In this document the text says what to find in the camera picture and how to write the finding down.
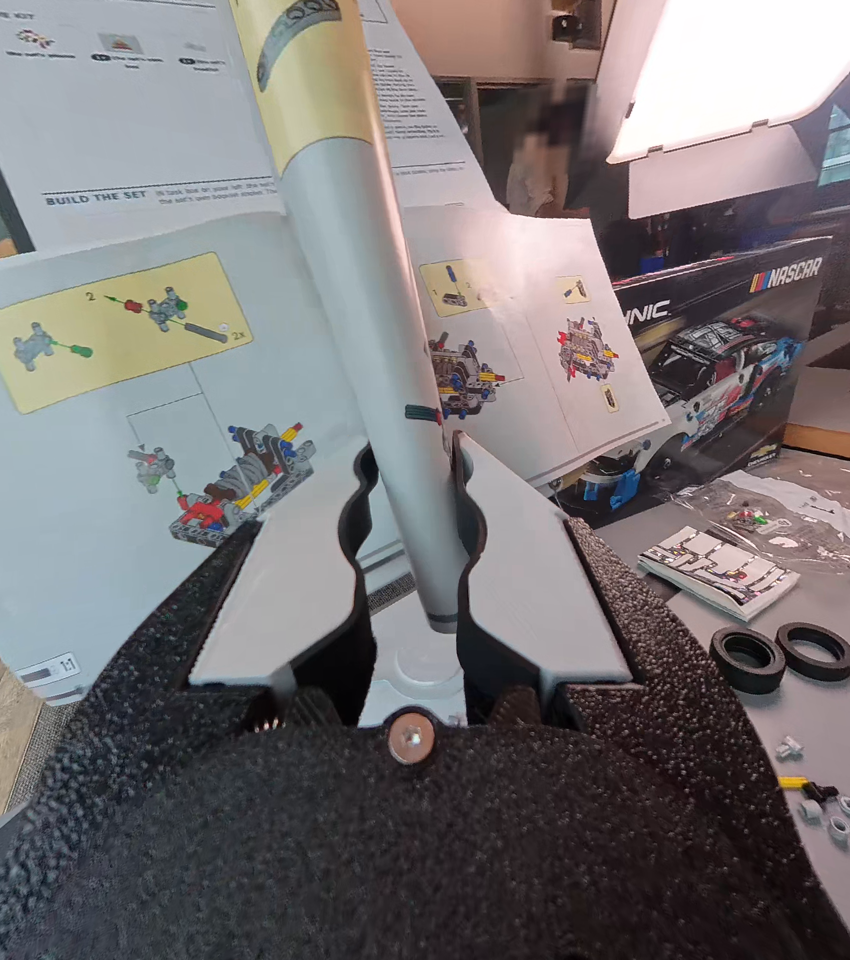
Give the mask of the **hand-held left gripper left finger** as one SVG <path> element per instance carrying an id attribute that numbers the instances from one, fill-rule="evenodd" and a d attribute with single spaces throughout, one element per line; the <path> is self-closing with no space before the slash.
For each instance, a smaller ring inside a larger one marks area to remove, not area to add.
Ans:
<path id="1" fill-rule="evenodd" d="M 347 442 L 275 507 L 213 615 L 189 674 L 193 688 L 291 694 L 303 667 L 359 611 L 359 549 L 372 529 L 376 462 Z"/>

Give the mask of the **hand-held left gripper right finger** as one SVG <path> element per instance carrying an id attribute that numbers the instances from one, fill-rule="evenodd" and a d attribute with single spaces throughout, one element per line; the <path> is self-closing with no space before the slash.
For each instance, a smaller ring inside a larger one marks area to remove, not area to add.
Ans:
<path id="1" fill-rule="evenodd" d="M 455 507 L 467 553 L 456 652 L 480 698 L 525 687 L 624 685 L 632 669 L 568 517 L 467 433 L 453 438 Z"/>

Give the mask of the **building instruction booklet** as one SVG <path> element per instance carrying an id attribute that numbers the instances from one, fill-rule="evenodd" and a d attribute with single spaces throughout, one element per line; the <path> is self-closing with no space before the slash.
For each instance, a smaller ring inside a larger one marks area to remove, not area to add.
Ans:
<path id="1" fill-rule="evenodd" d="M 387 2 L 0 2 L 0 166 L 0 657 L 48 703 L 346 443 L 323 647 L 407 573 L 455 636 L 455 431 L 549 499 L 668 420 L 590 222 L 495 202 Z"/>

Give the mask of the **white desk stand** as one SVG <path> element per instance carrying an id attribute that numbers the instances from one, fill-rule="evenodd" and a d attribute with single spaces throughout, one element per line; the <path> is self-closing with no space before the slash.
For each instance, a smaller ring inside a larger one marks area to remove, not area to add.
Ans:
<path id="1" fill-rule="evenodd" d="M 368 603 L 377 656 L 359 727 L 380 726 L 413 707 L 424 708 L 446 726 L 467 726 L 455 637 L 431 630 L 411 574 L 374 590 Z"/>

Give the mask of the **sticker sheet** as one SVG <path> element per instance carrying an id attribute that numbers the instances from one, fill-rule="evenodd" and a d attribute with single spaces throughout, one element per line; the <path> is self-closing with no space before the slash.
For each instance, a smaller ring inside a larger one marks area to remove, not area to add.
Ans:
<path id="1" fill-rule="evenodd" d="M 800 582 L 799 573 L 692 526 L 649 546 L 638 564 L 743 623 L 753 621 Z"/>

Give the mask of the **black toy tyre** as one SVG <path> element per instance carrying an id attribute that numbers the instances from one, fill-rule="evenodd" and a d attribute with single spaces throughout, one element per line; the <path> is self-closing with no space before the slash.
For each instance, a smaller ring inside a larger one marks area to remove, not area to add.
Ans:
<path id="1" fill-rule="evenodd" d="M 824 683 L 839 683 L 850 678 L 850 643 L 832 630 L 793 621 L 779 627 L 775 639 L 787 666 L 798 675 Z M 803 645 L 814 646 L 827 657 L 811 656 L 804 652 Z"/>
<path id="2" fill-rule="evenodd" d="M 751 629 L 717 630 L 711 637 L 709 652 L 730 686 L 743 693 L 773 693 L 787 670 L 786 657 L 777 642 Z"/>

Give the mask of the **clear plastic bag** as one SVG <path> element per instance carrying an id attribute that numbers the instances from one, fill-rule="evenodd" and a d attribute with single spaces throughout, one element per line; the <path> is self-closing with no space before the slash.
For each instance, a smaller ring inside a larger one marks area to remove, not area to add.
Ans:
<path id="1" fill-rule="evenodd" d="M 721 478 L 685 486 L 671 501 L 695 516 L 699 528 L 800 573 L 850 572 L 850 537 L 806 519 L 770 497 L 740 489 Z"/>

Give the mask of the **toy race car box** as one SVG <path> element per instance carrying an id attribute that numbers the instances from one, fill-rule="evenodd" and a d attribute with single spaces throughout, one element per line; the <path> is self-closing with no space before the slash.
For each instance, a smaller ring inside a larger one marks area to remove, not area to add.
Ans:
<path id="1" fill-rule="evenodd" d="M 832 261 L 830 235 L 612 282 L 667 422 L 553 482 L 594 527 L 774 459 Z"/>

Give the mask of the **scatter of small grey parts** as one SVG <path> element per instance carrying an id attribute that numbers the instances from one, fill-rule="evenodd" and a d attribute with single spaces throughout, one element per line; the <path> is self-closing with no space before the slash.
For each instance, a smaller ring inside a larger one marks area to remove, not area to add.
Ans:
<path id="1" fill-rule="evenodd" d="M 796 798 L 800 820 L 809 827 L 826 831 L 832 843 L 843 850 L 850 848 L 850 793 L 839 786 L 816 781 L 805 774 L 785 772 L 778 775 L 778 785 Z"/>

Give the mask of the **bright white panel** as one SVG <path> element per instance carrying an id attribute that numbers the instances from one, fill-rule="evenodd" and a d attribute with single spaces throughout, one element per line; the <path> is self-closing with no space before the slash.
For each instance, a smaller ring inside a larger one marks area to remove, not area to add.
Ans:
<path id="1" fill-rule="evenodd" d="M 817 179 L 799 124 L 850 94 L 850 2 L 617 2 L 585 145 L 640 220 Z"/>

